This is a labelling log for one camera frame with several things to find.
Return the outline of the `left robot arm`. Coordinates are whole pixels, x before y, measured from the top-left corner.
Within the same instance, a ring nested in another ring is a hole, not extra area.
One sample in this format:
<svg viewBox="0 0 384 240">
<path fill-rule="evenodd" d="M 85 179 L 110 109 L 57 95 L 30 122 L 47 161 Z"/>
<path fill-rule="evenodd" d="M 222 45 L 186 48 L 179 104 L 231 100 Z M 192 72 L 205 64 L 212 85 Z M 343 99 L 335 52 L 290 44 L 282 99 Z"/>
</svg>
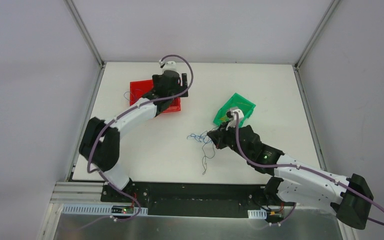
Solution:
<svg viewBox="0 0 384 240">
<path fill-rule="evenodd" d="M 133 128 L 160 115 L 175 99 L 188 97 L 188 77 L 174 70 L 152 76 L 152 88 L 142 94 L 125 112 L 112 119 L 91 118 L 79 146 L 79 154 L 95 165 L 106 182 L 115 186 L 120 202 L 132 198 L 131 178 L 120 160 L 120 141 Z"/>
</svg>

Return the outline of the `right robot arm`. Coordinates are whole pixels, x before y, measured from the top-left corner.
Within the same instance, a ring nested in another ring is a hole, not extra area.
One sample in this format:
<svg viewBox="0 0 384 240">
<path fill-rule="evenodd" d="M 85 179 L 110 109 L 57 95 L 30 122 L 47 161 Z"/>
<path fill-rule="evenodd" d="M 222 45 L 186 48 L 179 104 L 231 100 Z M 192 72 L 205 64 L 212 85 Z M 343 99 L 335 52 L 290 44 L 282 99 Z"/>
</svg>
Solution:
<svg viewBox="0 0 384 240">
<path fill-rule="evenodd" d="M 261 142 L 251 126 L 239 128 L 223 123 L 207 133 L 217 149 L 230 148 L 248 158 L 247 164 L 257 172 L 270 175 L 264 200 L 270 205 L 280 201 L 300 203 L 334 215 L 342 223 L 363 230 L 366 227 L 374 196 L 364 177 L 329 173 L 308 166 L 283 151 Z"/>
</svg>

